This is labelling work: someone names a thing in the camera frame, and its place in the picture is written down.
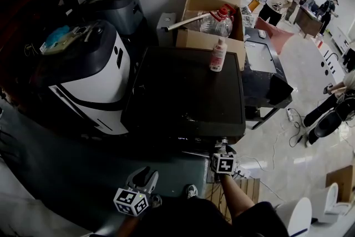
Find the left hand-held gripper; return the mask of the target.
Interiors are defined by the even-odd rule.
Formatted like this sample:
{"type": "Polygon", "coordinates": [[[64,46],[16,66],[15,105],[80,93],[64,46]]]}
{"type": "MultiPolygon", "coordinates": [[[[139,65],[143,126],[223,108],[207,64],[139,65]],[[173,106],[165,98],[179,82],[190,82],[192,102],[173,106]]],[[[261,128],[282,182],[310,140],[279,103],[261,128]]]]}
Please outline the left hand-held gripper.
{"type": "Polygon", "coordinates": [[[147,180],[146,176],[149,171],[150,167],[134,171],[126,180],[126,185],[130,188],[118,188],[113,199],[118,212],[126,215],[140,215],[149,207],[148,197],[155,189],[159,178],[159,172],[154,171],[147,180]]]}

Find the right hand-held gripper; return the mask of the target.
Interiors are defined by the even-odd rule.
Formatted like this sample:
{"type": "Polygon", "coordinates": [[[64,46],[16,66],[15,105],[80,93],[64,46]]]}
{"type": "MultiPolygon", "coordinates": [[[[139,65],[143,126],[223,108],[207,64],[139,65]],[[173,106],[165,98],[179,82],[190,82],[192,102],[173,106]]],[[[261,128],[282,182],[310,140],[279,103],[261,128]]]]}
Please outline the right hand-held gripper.
{"type": "Polygon", "coordinates": [[[212,170],[218,174],[234,174],[236,169],[236,150],[230,145],[225,145],[225,154],[222,152],[222,144],[215,147],[212,156],[212,170]]]}

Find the black cabinet appliance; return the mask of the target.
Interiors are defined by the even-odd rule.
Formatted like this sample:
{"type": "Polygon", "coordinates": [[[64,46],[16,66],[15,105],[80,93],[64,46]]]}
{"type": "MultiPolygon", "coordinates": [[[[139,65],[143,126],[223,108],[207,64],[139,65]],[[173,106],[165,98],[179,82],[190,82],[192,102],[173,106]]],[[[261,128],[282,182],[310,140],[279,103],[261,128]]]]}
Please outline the black cabinet appliance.
{"type": "Polygon", "coordinates": [[[237,54],[220,72],[207,49],[148,47],[121,121],[129,135],[167,148],[209,152],[221,139],[237,143],[246,129],[237,54]]]}

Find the person's left forearm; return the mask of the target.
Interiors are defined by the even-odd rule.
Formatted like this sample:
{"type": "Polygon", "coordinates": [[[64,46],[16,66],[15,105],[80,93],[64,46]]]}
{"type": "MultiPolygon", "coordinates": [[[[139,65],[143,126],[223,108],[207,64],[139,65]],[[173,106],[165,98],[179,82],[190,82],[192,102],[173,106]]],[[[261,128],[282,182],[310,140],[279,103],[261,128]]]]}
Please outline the person's left forearm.
{"type": "Polygon", "coordinates": [[[134,233],[136,227],[139,224],[140,219],[135,216],[127,216],[122,224],[120,225],[118,231],[116,232],[116,237],[131,237],[134,233]]]}

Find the person's right forearm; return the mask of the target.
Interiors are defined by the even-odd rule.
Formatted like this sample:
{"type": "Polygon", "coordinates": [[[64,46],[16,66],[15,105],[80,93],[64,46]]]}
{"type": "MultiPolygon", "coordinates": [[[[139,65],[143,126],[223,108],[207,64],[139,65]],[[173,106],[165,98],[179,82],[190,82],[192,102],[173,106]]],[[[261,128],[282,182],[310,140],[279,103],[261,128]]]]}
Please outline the person's right forearm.
{"type": "Polygon", "coordinates": [[[255,205],[230,175],[220,174],[220,182],[232,218],[236,218],[255,205]]]}

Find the wooden slatted platform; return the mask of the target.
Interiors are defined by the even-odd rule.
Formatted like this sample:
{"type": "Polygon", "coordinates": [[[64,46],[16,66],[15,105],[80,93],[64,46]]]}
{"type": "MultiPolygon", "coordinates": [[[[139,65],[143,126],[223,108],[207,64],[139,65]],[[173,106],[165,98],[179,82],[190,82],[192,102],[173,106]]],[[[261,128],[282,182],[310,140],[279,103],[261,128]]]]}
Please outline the wooden slatted platform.
{"type": "MultiPolygon", "coordinates": [[[[254,178],[235,179],[240,189],[256,204],[259,200],[260,180],[254,178]]],[[[211,201],[223,215],[224,219],[232,224],[232,217],[226,204],[225,194],[220,183],[207,185],[205,199],[211,201]]]]}

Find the person's right shoe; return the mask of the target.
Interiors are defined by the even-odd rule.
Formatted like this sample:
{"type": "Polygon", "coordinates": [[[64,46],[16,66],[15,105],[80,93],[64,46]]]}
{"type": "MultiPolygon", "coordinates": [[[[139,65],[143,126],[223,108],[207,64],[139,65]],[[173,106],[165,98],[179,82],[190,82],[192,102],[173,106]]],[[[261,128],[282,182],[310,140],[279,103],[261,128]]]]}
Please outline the person's right shoe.
{"type": "Polygon", "coordinates": [[[186,187],[186,198],[191,199],[191,198],[196,198],[198,197],[198,189],[195,185],[189,184],[186,187]]]}

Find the dark green carpet platform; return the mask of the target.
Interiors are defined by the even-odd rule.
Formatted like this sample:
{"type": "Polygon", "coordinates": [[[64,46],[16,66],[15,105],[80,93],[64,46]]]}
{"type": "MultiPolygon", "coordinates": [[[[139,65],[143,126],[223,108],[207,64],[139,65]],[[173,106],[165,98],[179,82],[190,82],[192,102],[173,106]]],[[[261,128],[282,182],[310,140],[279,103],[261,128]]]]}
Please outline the dark green carpet platform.
{"type": "Polygon", "coordinates": [[[155,192],[179,197],[185,185],[203,191],[207,159],[132,139],[70,138],[42,127],[0,101],[0,155],[10,171],[48,209],[87,230],[122,219],[113,199],[134,171],[159,173],[155,192]]]}

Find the person's black clothing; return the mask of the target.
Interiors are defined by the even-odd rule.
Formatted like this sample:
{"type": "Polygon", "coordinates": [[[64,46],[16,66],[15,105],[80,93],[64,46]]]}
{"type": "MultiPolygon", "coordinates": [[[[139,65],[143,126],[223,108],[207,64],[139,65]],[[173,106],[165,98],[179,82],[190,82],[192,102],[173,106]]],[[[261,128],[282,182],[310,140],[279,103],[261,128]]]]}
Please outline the person's black clothing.
{"type": "Polygon", "coordinates": [[[229,224],[209,200],[181,199],[148,210],[131,237],[290,237],[269,202],[260,202],[229,224]]]}

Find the black angular panel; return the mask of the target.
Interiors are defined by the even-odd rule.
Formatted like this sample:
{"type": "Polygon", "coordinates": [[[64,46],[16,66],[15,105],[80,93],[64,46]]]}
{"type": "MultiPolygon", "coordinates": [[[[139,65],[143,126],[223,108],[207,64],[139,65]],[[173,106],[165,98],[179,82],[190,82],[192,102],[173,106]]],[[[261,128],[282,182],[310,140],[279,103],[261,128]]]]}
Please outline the black angular panel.
{"type": "Polygon", "coordinates": [[[266,98],[271,105],[278,105],[287,99],[293,91],[293,88],[284,80],[276,75],[270,79],[270,87],[266,94],[266,98]]]}

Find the black table with sink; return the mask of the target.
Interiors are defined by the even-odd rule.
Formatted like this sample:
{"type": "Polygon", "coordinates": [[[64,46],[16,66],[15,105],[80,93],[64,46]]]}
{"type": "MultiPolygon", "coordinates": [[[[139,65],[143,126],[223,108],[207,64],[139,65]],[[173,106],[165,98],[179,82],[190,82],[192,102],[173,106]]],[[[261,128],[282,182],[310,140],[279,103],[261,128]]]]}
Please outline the black table with sink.
{"type": "Polygon", "coordinates": [[[285,72],[269,36],[260,38],[255,28],[246,28],[245,34],[249,36],[245,41],[246,59],[242,71],[245,117],[247,122],[255,124],[249,129],[255,130],[279,110],[286,109],[292,102],[292,95],[278,105],[269,103],[266,94],[271,77],[276,75],[287,82],[285,72]]]}

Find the white and pink bottle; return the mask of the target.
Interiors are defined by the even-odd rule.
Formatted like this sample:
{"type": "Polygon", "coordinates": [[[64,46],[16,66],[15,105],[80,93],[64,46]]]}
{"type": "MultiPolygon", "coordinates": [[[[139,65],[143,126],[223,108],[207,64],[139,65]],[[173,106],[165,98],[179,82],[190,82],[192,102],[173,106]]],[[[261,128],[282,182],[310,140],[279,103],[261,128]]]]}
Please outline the white and pink bottle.
{"type": "Polygon", "coordinates": [[[220,72],[224,65],[224,60],[227,52],[227,44],[224,38],[219,38],[214,45],[209,68],[213,72],[220,72]]]}

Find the white rounded toilet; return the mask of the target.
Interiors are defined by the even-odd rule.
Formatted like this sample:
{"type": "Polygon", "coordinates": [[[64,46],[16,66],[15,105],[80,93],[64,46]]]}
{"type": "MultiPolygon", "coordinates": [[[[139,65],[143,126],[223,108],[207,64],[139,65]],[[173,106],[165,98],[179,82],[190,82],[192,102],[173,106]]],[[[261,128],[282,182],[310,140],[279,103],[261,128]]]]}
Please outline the white rounded toilet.
{"type": "Polygon", "coordinates": [[[311,225],[312,206],[309,198],[283,203],[275,207],[290,237],[306,237],[311,225]]]}

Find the black round seat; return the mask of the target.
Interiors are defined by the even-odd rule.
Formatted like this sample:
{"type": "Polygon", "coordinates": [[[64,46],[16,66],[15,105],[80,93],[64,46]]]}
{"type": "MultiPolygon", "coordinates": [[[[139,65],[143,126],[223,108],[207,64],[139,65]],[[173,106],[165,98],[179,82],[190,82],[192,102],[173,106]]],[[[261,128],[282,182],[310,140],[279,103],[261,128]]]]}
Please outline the black round seat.
{"type": "Polygon", "coordinates": [[[342,119],[339,114],[335,110],[332,110],[319,120],[315,127],[315,135],[318,138],[326,137],[333,133],[341,123],[342,119]]]}

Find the white and black robot appliance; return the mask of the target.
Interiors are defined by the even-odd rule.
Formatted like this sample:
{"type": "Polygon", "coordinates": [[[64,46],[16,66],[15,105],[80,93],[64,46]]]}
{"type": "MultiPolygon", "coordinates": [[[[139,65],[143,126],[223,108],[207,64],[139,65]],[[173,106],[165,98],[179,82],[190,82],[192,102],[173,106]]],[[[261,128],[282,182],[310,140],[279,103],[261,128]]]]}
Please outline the white and black robot appliance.
{"type": "Polygon", "coordinates": [[[48,88],[89,125],[108,135],[128,131],[121,122],[133,73],[128,51],[106,20],[70,27],[44,49],[31,84],[48,88]]]}

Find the white open toilet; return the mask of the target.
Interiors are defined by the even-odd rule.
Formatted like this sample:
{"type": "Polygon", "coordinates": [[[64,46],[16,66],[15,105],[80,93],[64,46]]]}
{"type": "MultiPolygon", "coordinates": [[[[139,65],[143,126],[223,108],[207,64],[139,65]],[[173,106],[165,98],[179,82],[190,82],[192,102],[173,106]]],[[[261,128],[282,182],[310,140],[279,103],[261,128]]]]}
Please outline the white open toilet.
{"type": "Polygon", "coordinates": [[[332,183],[310,197],[312,218],[319,223],[333,224],[351,208],[350,203],[338,202],[338,184],[332,183]]]}

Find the brown cardboard box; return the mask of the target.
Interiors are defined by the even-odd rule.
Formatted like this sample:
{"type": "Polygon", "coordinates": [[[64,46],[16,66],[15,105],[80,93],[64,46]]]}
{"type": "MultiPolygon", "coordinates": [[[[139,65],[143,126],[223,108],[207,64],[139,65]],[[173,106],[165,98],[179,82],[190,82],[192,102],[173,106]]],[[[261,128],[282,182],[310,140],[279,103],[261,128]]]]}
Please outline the brown cardboard box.
{"type": "Polygon", "coordinates": [[[325,186],[338,185],[338,202],[351,203],[355,198],[355,164],[327,173],[325,186]]]}

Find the clear jug with red cap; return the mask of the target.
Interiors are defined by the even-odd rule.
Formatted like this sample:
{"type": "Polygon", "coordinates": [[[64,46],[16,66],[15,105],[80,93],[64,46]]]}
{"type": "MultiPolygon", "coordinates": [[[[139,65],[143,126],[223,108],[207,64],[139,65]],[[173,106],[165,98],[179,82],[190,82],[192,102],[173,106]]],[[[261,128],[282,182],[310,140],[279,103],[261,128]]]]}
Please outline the clear jug with red cap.
{"type": "Polygon", "coordinates": [[[233,29],[236,10],[225,4],[216,11],[210,11],[202,19],[200,32],[228,38],[233,29]]]}

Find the silver metal tube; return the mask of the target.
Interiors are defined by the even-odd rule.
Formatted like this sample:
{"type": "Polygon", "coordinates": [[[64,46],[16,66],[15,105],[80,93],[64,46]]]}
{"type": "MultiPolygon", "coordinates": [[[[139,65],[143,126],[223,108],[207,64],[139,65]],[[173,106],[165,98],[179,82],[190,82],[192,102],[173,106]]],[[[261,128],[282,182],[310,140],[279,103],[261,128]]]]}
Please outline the silver metal tube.
{"type": "Polygon", "coordinates": [[[193,18],[190,18],[190,19],[186,19],[186,20],[183,20],[181,22],[178,22],[178,23],[175,23],[175,24],[172,24],[170,26],[167,26],[167,27],[163,27],[163,30],[165,32],[169,32],[169,31],[172,31],[173,29],[177,29],[181,26],[184,26],[186,24],[189,24],[189,23],[192,23],[192,22],[195,22],[195,21],[198,21],[200,19],[203,19],[205,17],[207,17],[208,15],[210,15],[209,13],[204,13],[204,14],[201,14],[201,15],[198,15],[196,17],[193,17],[193,18]]]}

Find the small grey box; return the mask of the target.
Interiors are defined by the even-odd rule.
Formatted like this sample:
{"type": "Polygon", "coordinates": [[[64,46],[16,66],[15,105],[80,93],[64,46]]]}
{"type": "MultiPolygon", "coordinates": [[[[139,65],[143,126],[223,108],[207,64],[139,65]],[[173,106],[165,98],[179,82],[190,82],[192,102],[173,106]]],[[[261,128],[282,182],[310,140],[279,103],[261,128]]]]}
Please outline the small grey box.
{"type": "Polygon", "coordinates": [[[162,13],[156,26],[156,33],[160,47],[172,47],[176,42],[176,30],[168,30],[176,23],[176,13],[162,13]]]}

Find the white counter with black marks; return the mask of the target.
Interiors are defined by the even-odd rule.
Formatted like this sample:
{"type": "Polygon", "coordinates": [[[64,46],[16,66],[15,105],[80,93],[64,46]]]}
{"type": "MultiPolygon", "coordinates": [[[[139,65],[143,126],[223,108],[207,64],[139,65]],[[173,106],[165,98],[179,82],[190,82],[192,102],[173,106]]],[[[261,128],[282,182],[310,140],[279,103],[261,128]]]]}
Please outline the white counter with black marks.
{"type": "Polygon", "coordinates": [[[316,67],[320,68],[322,76],[329,84],[340,83],[345,72],[339,63],[337,54],[323,41],[311,38],[311,42],[316,49],[316,67]]]}

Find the brown wooden desk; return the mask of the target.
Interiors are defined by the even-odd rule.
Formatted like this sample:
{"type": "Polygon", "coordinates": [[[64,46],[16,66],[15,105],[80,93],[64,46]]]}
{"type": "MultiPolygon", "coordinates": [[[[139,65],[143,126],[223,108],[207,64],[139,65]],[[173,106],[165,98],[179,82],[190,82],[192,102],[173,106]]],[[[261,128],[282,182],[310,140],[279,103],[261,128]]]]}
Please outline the brown wooden desk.
{"type": "Polygon", "coordinates": [[[299,7],[293,23],[299,26],[304,34],[304,38],[306,38],[307,35],[316,38],[323,25],[312,12],[302,6],[299,7]]]}

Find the low white cabinet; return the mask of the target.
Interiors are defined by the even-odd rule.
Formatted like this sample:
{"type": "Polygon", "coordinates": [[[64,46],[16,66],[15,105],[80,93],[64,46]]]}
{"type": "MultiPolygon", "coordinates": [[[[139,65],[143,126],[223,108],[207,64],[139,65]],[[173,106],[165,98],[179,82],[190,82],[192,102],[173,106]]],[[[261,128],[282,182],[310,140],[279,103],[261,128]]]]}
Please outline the low white cabinet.
{"type": "Polygon", "coordinates": [[[349,40],[347,36],[338,27],[334,28],[331,34],[332,39],[336,43],[341,53],[346,52],[349,45],[349,40]]]}

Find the blue cloth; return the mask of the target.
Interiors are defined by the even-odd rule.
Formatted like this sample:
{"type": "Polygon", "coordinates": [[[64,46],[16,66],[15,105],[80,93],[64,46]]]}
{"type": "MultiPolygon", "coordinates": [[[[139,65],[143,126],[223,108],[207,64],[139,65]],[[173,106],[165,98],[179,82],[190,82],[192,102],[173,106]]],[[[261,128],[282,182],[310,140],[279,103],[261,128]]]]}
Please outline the blue cloth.
{"type": "Polygon", "coordinates": [[[55,42],[59,41],[59,39],[67,34],[70,31],[70,28],[68,25],[64,25],[62,27],[59,27],[55,29],[45,40],[45,43],[47,47],[52,46],[55,42]]]}

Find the dark grey robot appliance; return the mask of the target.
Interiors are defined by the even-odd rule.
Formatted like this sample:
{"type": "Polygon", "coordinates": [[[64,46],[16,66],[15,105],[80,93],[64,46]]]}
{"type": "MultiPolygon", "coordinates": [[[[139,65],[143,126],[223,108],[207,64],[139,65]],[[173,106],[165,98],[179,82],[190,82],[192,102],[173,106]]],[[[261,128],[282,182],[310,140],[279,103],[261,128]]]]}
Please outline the dark grey robot appliance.
{"type": "Polygon", "coordinates": [[[85,0],[79,8],[87,18],[110,22],[121,36],[148,29],[140,0],[85,0]]]}

